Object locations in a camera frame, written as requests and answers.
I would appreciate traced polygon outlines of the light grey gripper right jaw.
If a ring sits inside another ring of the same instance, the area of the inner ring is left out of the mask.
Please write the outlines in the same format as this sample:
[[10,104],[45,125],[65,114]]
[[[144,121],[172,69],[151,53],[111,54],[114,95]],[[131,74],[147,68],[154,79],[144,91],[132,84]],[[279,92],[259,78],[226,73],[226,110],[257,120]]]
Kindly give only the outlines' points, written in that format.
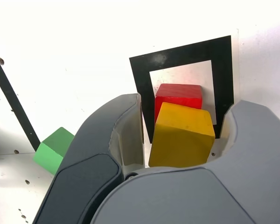
[[215,157],[193,168],[149,169],[113,190],[94,224],[280,224],[280,119],[240,101]]

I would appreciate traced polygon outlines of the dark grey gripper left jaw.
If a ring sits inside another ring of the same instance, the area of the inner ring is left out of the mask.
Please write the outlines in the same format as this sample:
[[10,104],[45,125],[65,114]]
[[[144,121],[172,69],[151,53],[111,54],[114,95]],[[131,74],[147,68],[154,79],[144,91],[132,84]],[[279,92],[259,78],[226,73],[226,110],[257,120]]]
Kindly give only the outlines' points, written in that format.
[[125,176],[144,167],[141,96],[124,94],[101,106],[80,126],[34,223],[90,223]]

